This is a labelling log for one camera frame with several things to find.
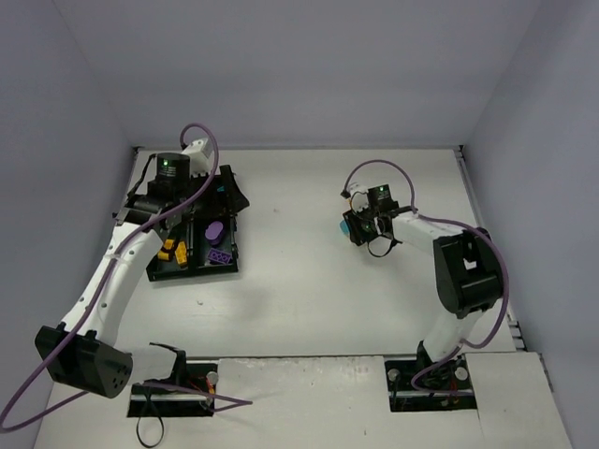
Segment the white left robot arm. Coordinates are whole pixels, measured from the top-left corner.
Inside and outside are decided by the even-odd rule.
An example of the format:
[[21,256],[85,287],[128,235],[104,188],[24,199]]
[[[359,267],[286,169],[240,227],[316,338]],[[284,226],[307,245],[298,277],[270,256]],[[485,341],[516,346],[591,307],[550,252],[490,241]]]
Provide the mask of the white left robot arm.
[[109,247],[73,308],[43,326],[36,348],[52,380],[105,398],[128,385],[169,379],[176,354],[163,345],[116,347],[125,309],[146,268],[193,207],[206,197],[216,165],[206,150],[156,155],[145,194],[131,190],[116,216]]

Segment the orange 2x4 lego brick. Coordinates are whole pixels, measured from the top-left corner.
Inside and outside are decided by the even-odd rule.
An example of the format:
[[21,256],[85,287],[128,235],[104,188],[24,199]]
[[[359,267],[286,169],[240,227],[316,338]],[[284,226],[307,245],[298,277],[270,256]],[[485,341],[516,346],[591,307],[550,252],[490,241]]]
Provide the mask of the orange 2x4 lego brick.
[[156,256],[157,259],[165,262],[171,261],[175,257],[178,245],[179,241],[175,239],[167,239],[158,251]]

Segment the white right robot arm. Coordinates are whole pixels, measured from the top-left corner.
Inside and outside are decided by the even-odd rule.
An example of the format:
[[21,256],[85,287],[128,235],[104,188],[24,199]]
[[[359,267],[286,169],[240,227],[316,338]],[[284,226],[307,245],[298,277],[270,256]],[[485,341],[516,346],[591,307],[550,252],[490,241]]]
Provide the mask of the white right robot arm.
[[366,189],[353,183],[342,197],[349,206],[343,224],[353,244],[369,245],[383,238],[390,248],[407,244],[432,257],[443,311],[418,344],[416,360],[426,369],[451,357],[466,344],[483,314],[504,297],[504,269],[489,234],[479,227],[427,219],[413,207],[402,207],[387,184]]

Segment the purple round paw lego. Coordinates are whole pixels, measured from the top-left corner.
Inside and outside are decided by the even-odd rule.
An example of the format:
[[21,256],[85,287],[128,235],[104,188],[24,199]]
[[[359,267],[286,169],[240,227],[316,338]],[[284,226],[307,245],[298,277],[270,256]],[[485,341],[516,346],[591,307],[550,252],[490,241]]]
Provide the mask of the purple round paw lego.
[[217,246],[222,241],[225,233],[225,225],[221,221],[213,221],[206,227],[204,238],[211,246]]

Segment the purple 2x4 lego brick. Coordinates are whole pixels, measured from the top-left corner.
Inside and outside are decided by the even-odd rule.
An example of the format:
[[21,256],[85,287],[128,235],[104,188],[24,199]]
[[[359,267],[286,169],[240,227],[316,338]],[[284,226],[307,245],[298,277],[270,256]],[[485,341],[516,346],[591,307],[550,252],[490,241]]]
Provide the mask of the purple 2x4 lego brick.
[[233,256],[231,253],[227,253],[216,248],[210,248],[207,253],[207,259],[211,264],[229,265],[233,260]]

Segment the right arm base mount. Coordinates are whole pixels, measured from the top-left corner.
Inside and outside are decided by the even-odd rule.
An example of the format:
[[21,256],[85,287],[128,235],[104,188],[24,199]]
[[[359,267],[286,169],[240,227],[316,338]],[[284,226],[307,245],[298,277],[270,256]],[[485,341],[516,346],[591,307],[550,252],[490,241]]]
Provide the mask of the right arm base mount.
[[420,371],[414,359],[386,359],[388,405],[392,413],[476,410],[474,388],[464,355],[411,384]]

